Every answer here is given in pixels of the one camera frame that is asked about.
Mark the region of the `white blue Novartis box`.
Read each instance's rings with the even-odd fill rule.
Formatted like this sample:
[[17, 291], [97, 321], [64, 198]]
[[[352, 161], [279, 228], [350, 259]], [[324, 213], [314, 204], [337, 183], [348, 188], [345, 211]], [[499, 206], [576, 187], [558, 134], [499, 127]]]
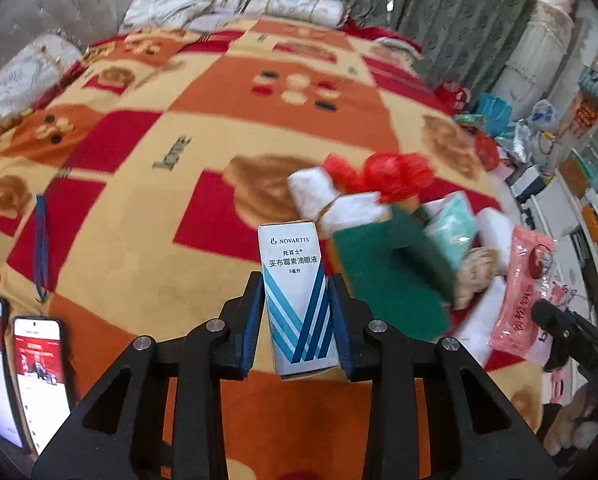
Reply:
[[258, 228], [275, 373], [290, 379], [338, 365], [327, 278], [312, 222]]

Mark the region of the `green biscuit packet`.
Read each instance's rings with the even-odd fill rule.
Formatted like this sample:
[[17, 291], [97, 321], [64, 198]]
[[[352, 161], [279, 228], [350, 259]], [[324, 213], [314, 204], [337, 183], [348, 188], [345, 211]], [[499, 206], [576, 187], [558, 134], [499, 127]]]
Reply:
[[375, 318], [425, 341], [451, 330], [455, 271], [405, 210], [395, 207], [388, 220], [336, 232], [328, 252], [351, 296]]

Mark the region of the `white tissue wrapper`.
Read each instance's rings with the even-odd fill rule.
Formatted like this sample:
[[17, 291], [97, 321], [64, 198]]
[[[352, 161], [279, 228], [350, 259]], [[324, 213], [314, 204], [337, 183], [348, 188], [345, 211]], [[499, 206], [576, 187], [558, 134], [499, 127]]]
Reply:
[[323, 240], [390, 216], [389, 207], [379, 203], [378, 192], [342, 194], [321, 167], [295, 171], [287, 178], [287, 186], [300, 218], [313, 221]]

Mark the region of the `teal tissue pack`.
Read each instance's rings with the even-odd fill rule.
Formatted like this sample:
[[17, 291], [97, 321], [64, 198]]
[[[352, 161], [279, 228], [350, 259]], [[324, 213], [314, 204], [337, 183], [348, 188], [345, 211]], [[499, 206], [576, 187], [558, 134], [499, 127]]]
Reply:
[[477, 235], [477, 222], [467, 195], [463, 191], [448, 194], [423, 205], [430, 219], [425, 232], [458, 270]]

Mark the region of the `red plastic bag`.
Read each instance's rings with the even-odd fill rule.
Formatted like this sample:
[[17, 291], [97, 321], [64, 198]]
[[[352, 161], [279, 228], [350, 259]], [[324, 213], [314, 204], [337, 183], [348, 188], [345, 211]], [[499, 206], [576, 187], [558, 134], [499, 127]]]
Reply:
[[340, 191], [347, 194], [377, 192], [382, 204], [417, 196], [435, 178], [428, 159], [418, 153], [374, 153], [359, 168], [339, 155], [329, 154], [322, 168]]

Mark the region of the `white foam block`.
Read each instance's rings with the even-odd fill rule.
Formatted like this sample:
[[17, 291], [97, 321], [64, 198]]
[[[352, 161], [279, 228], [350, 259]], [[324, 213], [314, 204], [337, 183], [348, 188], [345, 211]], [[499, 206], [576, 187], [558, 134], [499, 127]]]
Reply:
[[503, 212], [488, 207], [476, 214], [479, 238], [483, 247], [497, 252], [497, 273], [506, 275], [512, 253], [512, 232], [515, 224]]

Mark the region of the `pink snack packet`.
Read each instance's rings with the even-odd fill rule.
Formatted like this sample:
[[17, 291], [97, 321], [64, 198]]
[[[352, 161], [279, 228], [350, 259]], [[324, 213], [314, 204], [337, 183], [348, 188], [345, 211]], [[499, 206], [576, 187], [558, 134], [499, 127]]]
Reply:
[[552, 337], [532, 321], [532, 307], [552, 287], [555, 242], [523, 226], [512, 230], [506, 292], [490, 346], [543, 366]]

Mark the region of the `orange red checkered blanket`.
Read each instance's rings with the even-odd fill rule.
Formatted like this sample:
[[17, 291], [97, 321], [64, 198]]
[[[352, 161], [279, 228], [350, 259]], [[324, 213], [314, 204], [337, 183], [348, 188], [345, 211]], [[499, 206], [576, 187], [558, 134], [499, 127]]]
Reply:
[[[433, 92], [370, 30], [232, 18], [93, 44], [0, 125], [0, 299], [11, 401], [35, 479], [538, 479], [541, 374], [459, 330], [411, 338], [373, 315], [372, 380], [275, 373], [264, 306], [253, 367], [222, 379], [220, 314], [262, 273], [258, 228], [301, 219], [287, 186], [329, 154], [418, 153], [435, 178], [399, 207], [492, 180]], [[44, 196], [49, 293], [34, 287]], [[56, 318], [72, 411], [37, 456], [13, 323]]]

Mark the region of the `right smartphone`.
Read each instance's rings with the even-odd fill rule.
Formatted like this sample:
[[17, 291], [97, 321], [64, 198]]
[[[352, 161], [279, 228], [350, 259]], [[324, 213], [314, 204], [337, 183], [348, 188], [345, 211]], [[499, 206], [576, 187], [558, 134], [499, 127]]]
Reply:
[[72, 411], [63, 356], [63, 330], [56, 318], [14, 319], [16, 382], [37, 456]]

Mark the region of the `blue pen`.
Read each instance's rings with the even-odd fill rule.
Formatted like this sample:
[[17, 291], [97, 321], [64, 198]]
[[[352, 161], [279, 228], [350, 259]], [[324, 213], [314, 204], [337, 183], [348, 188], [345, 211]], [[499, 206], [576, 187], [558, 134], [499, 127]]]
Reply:
[[34, 207], [34, 287], [37, 300], [44, 304], [49, 293], [49, 234], [46, 226], [46, 203], [43, 195], [36, 196]]

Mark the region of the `white embroidered pillow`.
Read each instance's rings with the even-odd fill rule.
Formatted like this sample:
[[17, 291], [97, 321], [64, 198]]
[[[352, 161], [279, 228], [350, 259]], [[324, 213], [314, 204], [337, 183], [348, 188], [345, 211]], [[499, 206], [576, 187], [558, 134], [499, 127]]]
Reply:
[[119, 30], [169, 27], [210, 32], [241, 14], [338, 28], [349, 18], [350, 7], [341, 0], [132, 0]]

